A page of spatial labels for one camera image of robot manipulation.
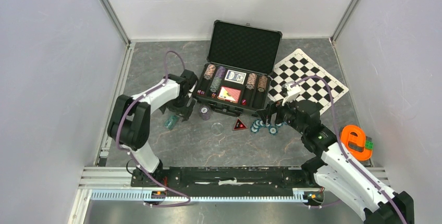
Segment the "brown poker chip stack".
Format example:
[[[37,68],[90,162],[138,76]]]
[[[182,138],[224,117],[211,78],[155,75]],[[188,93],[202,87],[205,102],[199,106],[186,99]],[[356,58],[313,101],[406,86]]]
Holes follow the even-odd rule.
[[[268,82],[267,76],[260,76],[257,82],[257,91],[265,92],[267,89],[267,82]]]

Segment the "orange blue poker chip stack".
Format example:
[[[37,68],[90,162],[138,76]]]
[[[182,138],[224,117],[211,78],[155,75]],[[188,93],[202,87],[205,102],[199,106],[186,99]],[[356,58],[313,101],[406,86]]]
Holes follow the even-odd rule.
[[[248,78],[247,78],[246,88],[247,88],[248,90],[252,90],[252,89],[254,89],[255,84],[256,84],[256,80],[257,80],[257,74],[255,74],[255,73],[250,73],[250,74],[248,75]]]

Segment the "green yellow blue chip stack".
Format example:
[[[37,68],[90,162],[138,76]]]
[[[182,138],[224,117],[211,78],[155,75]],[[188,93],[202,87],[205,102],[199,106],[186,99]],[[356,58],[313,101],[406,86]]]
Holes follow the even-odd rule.
[[[218,89],[219,89],[219,86],[220,86],[221,82],[222,82],[222,78],[220,78],[220,77],[215,77],[215,78],[213,79],[213,81],[212,81],[211,86],[210,86],[210,91],[211,91],[212,93],[216,93],[216,92],[218,91]]]

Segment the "pink poker chip stack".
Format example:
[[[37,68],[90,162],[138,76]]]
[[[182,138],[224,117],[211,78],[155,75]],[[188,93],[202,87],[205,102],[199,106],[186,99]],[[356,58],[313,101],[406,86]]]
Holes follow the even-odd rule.
[[[203,78],[210,80],[216,71],[216,66],[213,64],[209,64],[204,72]]]

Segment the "purple poker chip stack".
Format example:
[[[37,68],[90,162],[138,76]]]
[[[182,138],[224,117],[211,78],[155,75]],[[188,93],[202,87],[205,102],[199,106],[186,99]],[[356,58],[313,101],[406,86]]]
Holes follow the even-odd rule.
[[[226,68],[224,66],[219,66],[216,70],[215,77],[222,79],[224,77],[225,72]]]

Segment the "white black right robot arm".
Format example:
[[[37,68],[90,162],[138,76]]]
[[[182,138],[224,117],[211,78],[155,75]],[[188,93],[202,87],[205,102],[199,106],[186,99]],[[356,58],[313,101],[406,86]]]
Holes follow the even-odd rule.
[[[319,185],[349,206],[364,223],[414,223],[414,200],[405,191],[395,192],[381,182],[343,146],[320,120],[312,101],[281,101],[257,111],[265,122],[286,123],[301,134],[304,147],[315,155],[302,166],[301,180]]]

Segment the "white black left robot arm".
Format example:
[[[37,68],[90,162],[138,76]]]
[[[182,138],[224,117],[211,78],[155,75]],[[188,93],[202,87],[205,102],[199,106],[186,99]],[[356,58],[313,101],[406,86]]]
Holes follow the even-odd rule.
[[[148,143],[151,114],[169,110],[187,121],[196,104],[192,93],[197,84],[195,73],[185,69],[180,76],[168,74],[152,88],[133,96],[120,95],[115,101],[107,134],[118,150],[133,159],[151,186],[164,179],[163,164]]]

